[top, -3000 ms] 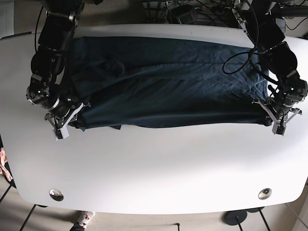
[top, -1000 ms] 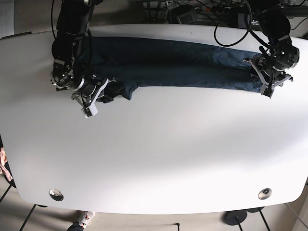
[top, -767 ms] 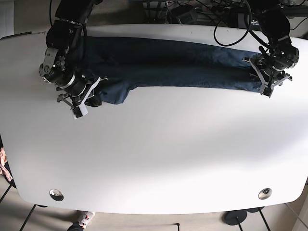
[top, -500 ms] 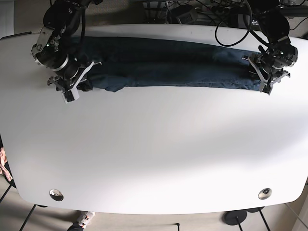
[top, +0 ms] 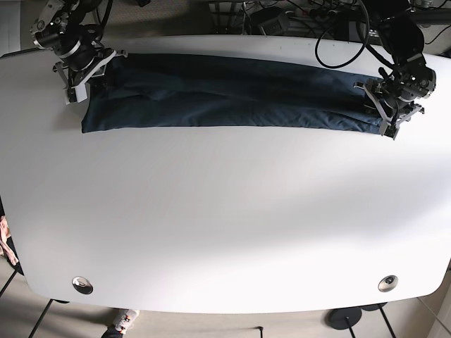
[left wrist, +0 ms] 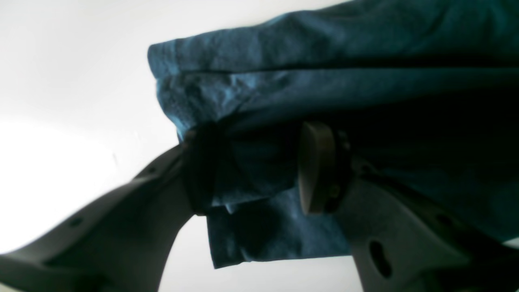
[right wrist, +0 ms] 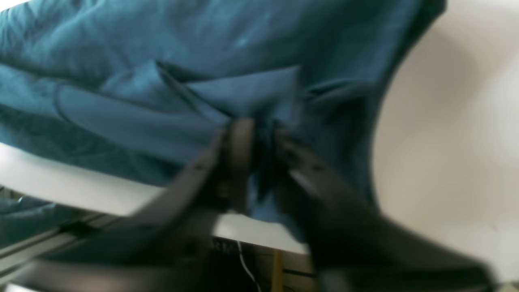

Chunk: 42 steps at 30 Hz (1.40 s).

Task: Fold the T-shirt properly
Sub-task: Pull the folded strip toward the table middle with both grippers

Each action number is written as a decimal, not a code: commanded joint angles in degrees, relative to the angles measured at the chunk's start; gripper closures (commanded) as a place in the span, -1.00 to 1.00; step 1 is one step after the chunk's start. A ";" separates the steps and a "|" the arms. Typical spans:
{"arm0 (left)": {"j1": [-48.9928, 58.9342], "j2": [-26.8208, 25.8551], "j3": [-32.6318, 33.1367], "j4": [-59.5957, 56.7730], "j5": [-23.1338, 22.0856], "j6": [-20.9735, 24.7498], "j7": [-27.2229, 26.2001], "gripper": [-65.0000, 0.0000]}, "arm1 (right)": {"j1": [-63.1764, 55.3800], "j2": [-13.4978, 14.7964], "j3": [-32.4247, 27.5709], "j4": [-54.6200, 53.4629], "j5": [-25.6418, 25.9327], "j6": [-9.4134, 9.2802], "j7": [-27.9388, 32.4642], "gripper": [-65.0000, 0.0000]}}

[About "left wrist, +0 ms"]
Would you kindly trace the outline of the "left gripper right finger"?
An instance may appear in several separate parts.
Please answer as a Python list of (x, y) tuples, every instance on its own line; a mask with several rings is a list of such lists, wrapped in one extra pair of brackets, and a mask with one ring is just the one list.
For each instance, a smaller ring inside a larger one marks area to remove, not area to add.
[(298, 144), (304, 214), (329, 214), (365, 292), (516, 292), (518, 250), (384, 177), (345, 133), (304, 122)]

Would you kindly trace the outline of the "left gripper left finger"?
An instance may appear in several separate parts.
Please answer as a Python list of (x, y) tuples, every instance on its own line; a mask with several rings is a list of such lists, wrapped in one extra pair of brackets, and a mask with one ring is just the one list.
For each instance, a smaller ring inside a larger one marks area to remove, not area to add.
[(213, 141), (212, 132), (189, 131), (125, 185), (2, 254), (2, 285), (19, 292), (157, 292), (178, 233), (204, 213)]

